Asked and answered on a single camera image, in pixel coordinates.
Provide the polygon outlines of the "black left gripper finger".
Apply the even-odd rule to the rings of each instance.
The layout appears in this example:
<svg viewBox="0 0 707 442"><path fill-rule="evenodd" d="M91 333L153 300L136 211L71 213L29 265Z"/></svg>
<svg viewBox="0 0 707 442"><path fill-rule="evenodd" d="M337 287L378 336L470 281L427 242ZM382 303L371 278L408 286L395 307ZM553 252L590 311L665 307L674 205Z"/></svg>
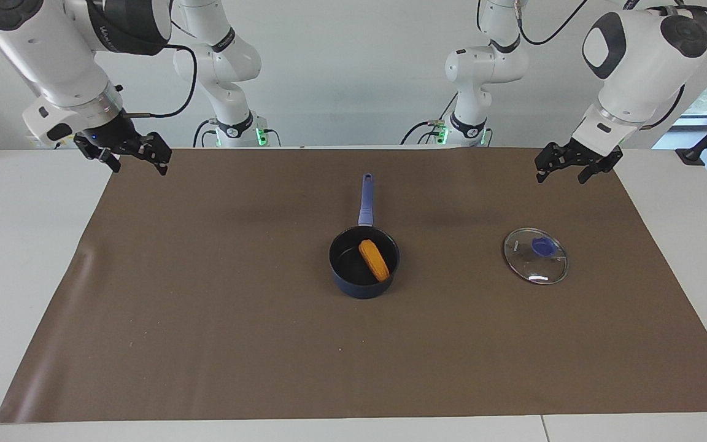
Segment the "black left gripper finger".
<svg viewBox="0 0 707 442"><path fill-rule="evenodd" d="M542 184L549 173L554 170L556 162L556 151L555 147L545 147L541 149L538 156L534 159L534 165L536 166L536 179L539 184Z"/></svg>
<svg viewBox="0 0 707 442"><path fill-rule="evenodd" d="M603 171L604 173L607 172L607 162L605 160L591 162L578 174L578 182L579 184L584 185L595 174L602 173Z"/></svg>

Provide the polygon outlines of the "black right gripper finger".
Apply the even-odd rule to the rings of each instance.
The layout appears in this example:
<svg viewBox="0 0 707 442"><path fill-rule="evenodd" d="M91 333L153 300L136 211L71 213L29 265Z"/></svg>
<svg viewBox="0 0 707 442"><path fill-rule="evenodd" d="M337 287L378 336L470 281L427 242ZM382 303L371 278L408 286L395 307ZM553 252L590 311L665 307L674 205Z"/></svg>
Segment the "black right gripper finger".
<svg viewBox="0 0 707 442"><path fill-rule="evenodd" d="M112 153L109 148L99 148L95 147L95 152L93 153L93 158L98 160L100 163L104 163L110 168L112 173L116 174L120 172L121 163L118 157Z"/></svg>
<svg viewBox="0 0 707 442"><path fill-rule="evenodd" d="M168 173L168 164L173 151L157 132L150 132L145 137L145 159L150 162L161 176Z"/></svg>

